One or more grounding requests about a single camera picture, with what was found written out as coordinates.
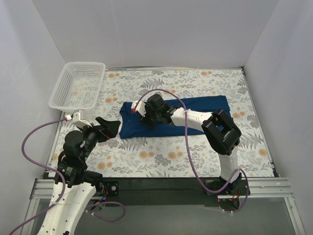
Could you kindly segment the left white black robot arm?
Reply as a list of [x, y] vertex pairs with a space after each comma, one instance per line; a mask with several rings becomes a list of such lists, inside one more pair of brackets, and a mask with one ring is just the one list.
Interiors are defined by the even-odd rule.
[[101, 173], [89, 171], [87, 159], [98, 143], [115, 138], [120, 121], [96, 118], [97, 125], [76, 122], [77, 130], [65, 135], [63, 151], [58, 157], [50, 209], [38, 231], [40, 235], [72, 235], [93, 196], [106, 197], [109, 186]]

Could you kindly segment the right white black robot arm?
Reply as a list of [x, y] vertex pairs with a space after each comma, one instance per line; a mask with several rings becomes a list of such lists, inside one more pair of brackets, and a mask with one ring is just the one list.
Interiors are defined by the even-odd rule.
[[140, 114], [140, 121], [149, 125], [159, 122], [183, 127], [184, 134], [194, 129], [205, 134], [211, 148], [218, 153], [220, 161], [220, 189], [209, 189], [203, 181], [200, 185], [210, 194], [226, 193], [231, 195], [239, 189], [242, 174], [238, 166], [237, 150], [242, 135], [232, 118], [222, 109], [214, 112], [190, 110], [180, 99], [181, 106], [170, 106], [162, 96], [155, 94], [146, 102], [137, 100], [132, 103], [133, 113]]

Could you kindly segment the blue printed t shirt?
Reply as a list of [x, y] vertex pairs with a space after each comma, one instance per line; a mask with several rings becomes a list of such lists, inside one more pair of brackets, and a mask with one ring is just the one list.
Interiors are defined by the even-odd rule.
[[[224, 95], [183, 98], [182, 101], [188, 109], [198, 112], [213, 112], [217, 109], [224, 110], [229, 116], [230, 107]], [[184, 127], [175, 127], [163, 123], [158, 123], [154, 127], [141, 123], [140, 114], [132, 113], [131, 102], [124, 102], [120, 114], [122, 116], [122, 127], [120, 130], [121, 139], [139, 137], [174, 137], [184, 136]]]

